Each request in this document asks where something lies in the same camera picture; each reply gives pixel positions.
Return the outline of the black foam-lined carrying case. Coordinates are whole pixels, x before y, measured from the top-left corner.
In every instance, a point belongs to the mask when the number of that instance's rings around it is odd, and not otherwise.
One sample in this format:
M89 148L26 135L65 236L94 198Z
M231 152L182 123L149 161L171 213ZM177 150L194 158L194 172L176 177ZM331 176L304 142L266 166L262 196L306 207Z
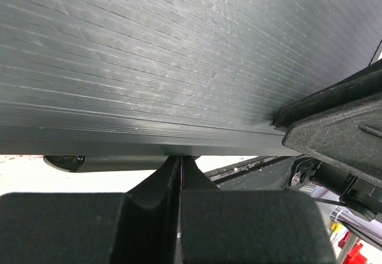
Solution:
M1 0L1 153L292 156L380 41L381 0Z

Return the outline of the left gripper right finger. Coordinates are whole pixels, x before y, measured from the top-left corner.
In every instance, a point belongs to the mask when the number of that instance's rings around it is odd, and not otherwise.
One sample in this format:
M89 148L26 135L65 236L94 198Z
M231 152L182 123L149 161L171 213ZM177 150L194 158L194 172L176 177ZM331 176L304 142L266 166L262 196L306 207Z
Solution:
M301 192L222 191L181 159L183 263L334 263L320 211Z

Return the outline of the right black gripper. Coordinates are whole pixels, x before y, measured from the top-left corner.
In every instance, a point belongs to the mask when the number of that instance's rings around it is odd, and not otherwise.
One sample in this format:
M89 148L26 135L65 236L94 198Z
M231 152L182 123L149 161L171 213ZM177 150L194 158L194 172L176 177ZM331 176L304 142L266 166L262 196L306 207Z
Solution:
M285 147L315 158L294 161L288 190L314 183L361 219L381 220L381 64L281 108L273 125Z

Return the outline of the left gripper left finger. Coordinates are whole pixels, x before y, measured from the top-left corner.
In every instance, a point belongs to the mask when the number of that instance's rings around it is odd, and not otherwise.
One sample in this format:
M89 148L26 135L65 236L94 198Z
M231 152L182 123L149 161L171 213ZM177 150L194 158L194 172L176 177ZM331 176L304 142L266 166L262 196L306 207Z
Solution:
M173 263L179 157L126 193L1 197L2 263Z

